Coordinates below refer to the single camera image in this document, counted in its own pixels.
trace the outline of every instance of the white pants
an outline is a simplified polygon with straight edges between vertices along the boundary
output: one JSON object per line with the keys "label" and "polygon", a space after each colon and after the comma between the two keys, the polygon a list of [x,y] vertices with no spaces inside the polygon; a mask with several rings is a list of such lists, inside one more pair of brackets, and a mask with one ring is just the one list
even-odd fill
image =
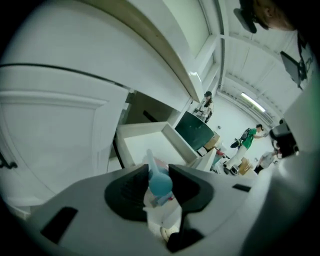
{"label": "white pants", "polygon": [[230,170],[232,166],[234,166],[239,160],[241,160],[245,156],[247,150],[248,149],[245,146],[241,146],[234,155],[234,157],[232,157],[228,162],[226,162],[226,168]]}

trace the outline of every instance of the brown box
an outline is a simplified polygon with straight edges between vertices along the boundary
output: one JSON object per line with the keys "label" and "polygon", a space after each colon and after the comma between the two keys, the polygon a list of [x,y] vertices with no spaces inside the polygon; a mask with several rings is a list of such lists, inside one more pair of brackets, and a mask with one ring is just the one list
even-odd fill
{"label": "brown box", "polygon": [[251,164],[245,157],[242,158],[241,164],[239,165],[239,174],[245,175],[245,173],[250,169]]}
{"label": "brown box", "polygon": [[214,136],[204,145],[207,151],[213,149],[220,138],[220,135],[214,131]]}

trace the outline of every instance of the green shirt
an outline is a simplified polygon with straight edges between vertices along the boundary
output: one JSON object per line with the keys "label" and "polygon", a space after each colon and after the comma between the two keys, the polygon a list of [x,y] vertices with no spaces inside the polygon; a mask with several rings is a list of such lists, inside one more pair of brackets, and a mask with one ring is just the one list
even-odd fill
{"label": "green shirt", "polygon": [[257,133],[257,129],[251,129],[248,133],[248,136],[246,137],[246,139],[244,140],[244,142],[242,142],[242,145],[245,146],[247,149],[250,148],[252,141],[254,140],[254,135]]}

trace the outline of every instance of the black cap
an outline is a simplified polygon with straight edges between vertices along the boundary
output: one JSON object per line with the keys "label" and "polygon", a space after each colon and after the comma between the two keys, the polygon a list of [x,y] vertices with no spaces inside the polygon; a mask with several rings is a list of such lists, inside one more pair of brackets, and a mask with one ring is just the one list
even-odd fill
{"label": "black cap", "polygon": [[211,91],[207,91],[205,94],[204,94],[205,97],[209,97],[209,96],[212,96],[212,92]]}
{"label": "black cap", "polygon": [[255,128],[259,128],[259,127],[261,128],[262,131],[264,130],[263,127],[262,127],[262,124],[260,124],[260,123],[257,124]]}
{"label": "black cap", "polygon": [[240,0],[240,9],[234,9],[233,13],[240,21],[242,27],[250,33],[257,33],[255,23],[259,23],[265,30],[269,29],[268,26],[256,17],[253,0]]}

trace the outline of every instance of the white cloth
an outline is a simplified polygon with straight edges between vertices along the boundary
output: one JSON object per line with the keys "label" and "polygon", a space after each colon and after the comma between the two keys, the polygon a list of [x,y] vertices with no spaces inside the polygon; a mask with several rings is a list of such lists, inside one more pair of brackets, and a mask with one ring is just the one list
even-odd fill
{"label": "white cloth", "polygon": [[201,116],[201,117],[206,117],[207,118],[208,115],[209,115],[209,112],[210,112],[209,109],[211,109],[212,112],[214,111],[214,103],[211,102],[209,104],[209,106],[205,107],[206,103],[207,103],[207,100],[206,100],[206,98],[204,98],[204,100],[201,101],[201,104],[198,107],[198,109],[203,111],[203,112],[197,112],[196,113],[197,116]]}
{"label": "white cloth", "polygon": [[234,157],[232,157],[228,162],[226,162],[226,168],[228,170],[231,169],[232,166],[234,166],[238,161],[240,161],[246,154],[247,148],[245,146],[241,146]]}
{"label": "white cloth", "polygon": [[262,155],[262,161],[260,163],[260,166],[263,168],[263,169],[266,169],[268,168],[272,162],[274,161],[275,159],[275,156],[272,155],[273,153],[272,152],[266,152]]}

